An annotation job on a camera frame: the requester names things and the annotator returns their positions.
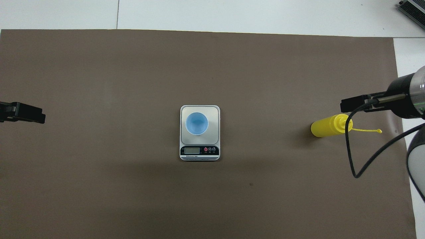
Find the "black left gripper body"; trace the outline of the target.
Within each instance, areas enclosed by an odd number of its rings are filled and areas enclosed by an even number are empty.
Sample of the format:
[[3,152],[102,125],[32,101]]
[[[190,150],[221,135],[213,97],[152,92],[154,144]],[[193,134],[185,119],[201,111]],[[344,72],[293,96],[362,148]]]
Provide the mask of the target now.
[[7,121],[9,117],[11,103],[0,102],[0,122]]

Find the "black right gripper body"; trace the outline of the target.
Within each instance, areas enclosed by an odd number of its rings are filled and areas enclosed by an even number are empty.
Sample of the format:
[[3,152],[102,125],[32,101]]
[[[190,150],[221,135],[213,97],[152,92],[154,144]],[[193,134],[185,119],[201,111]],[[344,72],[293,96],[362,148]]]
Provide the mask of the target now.
[[387,88],[387,96],[405,94],[405,98],[388,103],[389,109],[400,118],[421,118],[422,114],[413,106],[410,99],[410,83],[413,75],[405,75],[394,80]]

